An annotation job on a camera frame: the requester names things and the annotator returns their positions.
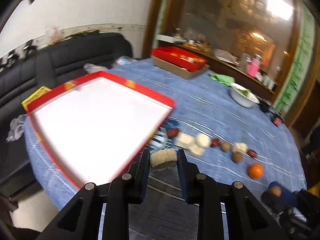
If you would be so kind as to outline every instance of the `blue tablecloth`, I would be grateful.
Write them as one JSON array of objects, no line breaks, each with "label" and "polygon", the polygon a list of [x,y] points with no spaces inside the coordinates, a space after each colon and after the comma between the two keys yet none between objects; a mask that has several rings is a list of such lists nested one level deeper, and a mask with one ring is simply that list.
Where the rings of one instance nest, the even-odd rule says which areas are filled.
[{"label": "blue tablecloth", "polygon": [[[306,188],[299,153],[289,130],[281,124],[274,126],[270,116],[256,105],[251,109],[238,105],[229,95],[229,88],[212,81],[208,73],[184,80],[152,65],[151,59],[109,70],[110,73],[135,81],[176,101],[169,120],[175,120],[183,133],[196,136],[199,132],[217,135],[231,143],[244,142],[259,157],[244,156],[240,164],[233,163],[230,153],[208,148],[195,158],[185,151],[190,162],[200,172],[218,182],[243,182],[259,199],[273,181],[289,190]],[[47,156],[30,125],[25,123],[25,139],[36,179],[54,205],[60,210],[74,196],[77,189],[56,168]],[[259,162],[264,175],[252,180],[247,166]],[[130,206],[130,240],[132,239],[196,239],[197,212],[195,205],[181,199],[177,170],[151,172],[147,196],[142,205]],[[225,225],[225,238],[228,238]]]}]

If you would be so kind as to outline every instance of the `red tray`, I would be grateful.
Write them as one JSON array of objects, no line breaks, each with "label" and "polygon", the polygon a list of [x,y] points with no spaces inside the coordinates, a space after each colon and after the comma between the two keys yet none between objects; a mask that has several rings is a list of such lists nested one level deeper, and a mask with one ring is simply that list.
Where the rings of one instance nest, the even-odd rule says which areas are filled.
[{"label": "red tray", "polygon": [[[176,56],[170,55],[170,53],[175,53],[178,56],[176,57]],[[151,55],[154,57],[163,59],[165,61],[171,62],[171,63],[178,65],[179,67],[185,68],[191,72],[194,72],[194,71],[201,69],[208,62],[204,58],[201,58],[195,54],[192,54],[192,53],[185,51],[183,49],[179,49],[177,47],[163,47],[163,48],[153,49]],[[188,62],[182,58],[179,58],[180,55],[184,55],[186,57],[191,57],[191,58],[202,59],[202,60],[204,60],[204,62],[191,63],[191,62]]]}]

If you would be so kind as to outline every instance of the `floor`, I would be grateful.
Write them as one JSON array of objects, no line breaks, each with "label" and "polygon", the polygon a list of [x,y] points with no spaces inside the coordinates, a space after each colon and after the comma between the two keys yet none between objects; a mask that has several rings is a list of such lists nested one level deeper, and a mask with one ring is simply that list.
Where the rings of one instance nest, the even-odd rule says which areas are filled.
[{"label": "floor", "polygon": [[17,228],[30,228],[42,232],[57,213],[56,207],[41,190],[19,201],[19,208],[11,213],[11,218]]},{"label": "floor", "polygon": [[304,138],[292,127],[289,128],[290,133],[292,134],[294,141],[296,142],[296,146],[300,151],[301,148],[305,145]]}]

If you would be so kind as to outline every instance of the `black leather sofa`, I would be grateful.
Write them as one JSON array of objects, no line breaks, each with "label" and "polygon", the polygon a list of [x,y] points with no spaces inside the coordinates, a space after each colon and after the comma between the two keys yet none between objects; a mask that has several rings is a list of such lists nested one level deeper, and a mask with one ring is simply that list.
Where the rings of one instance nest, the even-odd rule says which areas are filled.
[{"label": "black leather sofa", "polygon": [[41,86],[57,87],[83,76],[85,63],[111,68],[120,56],[132,57],[119,33],[90,33],[40,49],[0,73],[0,196],[15,201],[36,183],[24,136],[6,142],[10,121],[25,111],[21,102]]}]

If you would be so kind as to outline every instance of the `plastic bag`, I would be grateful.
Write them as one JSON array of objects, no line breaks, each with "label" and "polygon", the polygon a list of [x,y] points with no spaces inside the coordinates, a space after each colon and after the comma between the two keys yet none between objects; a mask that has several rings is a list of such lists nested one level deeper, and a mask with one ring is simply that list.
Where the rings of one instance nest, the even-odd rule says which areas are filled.
[{"label": "plastic bag", "polygon": [[46,26],[45,34],[47,36],[48,45],[57,43],[58,41],[63,40],[63,31],[60,30],[59,27],[56,26]]},{"label": "plastic bag", "polygon": [[95,64],[86,63],[83,66],[84,70],[86,70],[89,74],[98,72],[98,71],[107,71],[107,67],[97,66]]},{"label": "plastic bag", "polygon": [[138,60],[136,60],[134,58],[130,58],[128,56],[122,56],[122,57],[115,60],[115,62],[112,64],[112,67],[126,65],[126,64],[133,63],[133,62],[137,62],[137,61]]},{"label": "plastic bag", "polygon": [[26,116],[26,114],[21,114],[10,122],[10,131],[8,133],[7,142],[18,140],[24,133],[23,124]]}]

